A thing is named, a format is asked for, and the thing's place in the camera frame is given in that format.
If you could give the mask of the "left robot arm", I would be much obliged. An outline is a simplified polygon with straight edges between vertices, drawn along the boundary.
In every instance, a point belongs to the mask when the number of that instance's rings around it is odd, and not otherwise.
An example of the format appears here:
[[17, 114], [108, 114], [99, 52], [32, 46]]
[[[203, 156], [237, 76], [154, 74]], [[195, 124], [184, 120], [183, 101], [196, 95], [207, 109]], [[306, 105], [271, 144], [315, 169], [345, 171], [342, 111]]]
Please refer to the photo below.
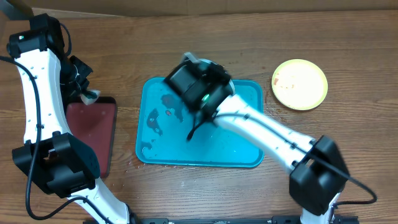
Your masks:
[[94, 150], [67, 123], [71, 100], [94, 103], [99, 97], [88, 89], [91, 67], [72, 55], [70, 33], [56, 18], [40, 14], [29, 23], [29, 30], [10, 36], [4, 58], [17, 67], [24, 94], [24, 144], [12, 151], [15, 165], [28, 187], [79, 204], [98, 223], [134, 223], [129, 206], [101, 179]]

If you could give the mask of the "green scrubbing sponge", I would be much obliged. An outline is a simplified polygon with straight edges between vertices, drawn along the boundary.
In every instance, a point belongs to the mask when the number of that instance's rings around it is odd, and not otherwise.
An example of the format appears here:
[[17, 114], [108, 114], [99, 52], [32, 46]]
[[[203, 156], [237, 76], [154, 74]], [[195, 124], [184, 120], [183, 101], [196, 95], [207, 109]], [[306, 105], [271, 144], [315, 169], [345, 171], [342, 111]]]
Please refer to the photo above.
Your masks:
[[85, 105], [90, 105], [96, 102], [100, 93], [99, 90], [85, 90], [80, 94], [80, 98]]

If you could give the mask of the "green rimmed plate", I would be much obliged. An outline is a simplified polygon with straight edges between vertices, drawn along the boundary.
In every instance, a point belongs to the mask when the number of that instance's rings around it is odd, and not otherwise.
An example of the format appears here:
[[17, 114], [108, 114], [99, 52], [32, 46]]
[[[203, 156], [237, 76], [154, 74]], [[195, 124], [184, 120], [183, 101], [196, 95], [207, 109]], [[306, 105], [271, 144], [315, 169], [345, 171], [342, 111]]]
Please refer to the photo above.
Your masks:
[[305, 111], [319, 106], [328, 93], [324, 72], [314, 63], [292, 59], [280, 64], [271, 80], [274, 96], [286, 107]]

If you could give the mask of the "light blue rimmed plate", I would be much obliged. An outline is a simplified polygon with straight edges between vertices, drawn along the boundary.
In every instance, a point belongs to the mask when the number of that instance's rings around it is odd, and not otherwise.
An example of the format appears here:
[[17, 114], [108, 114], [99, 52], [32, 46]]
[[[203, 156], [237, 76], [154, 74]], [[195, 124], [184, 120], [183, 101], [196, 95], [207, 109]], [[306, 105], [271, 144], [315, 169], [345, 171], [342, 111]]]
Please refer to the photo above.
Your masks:
[[195, 76], [207, 86], [225, 86], [231, 94], [235, 94], [235, 87], [231, 75], [222, 65], [208, 59], [199, 58], [199, 63], [192, 63]]

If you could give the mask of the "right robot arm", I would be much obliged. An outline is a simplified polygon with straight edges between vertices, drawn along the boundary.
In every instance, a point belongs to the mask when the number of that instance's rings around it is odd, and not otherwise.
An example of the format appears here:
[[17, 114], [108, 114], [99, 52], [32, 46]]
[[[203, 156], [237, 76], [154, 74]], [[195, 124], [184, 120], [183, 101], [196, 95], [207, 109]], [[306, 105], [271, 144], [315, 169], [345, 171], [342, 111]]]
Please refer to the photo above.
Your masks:
[[217, 63], [186, 58], [164, 82], [203, 122], [232, 131], [279, 162], [289, 175], [289, 194], [303, 208], [301, 223], [332, 223], [348, 173], [337, 144], [316, 140], [258, 112], [234, 89]]

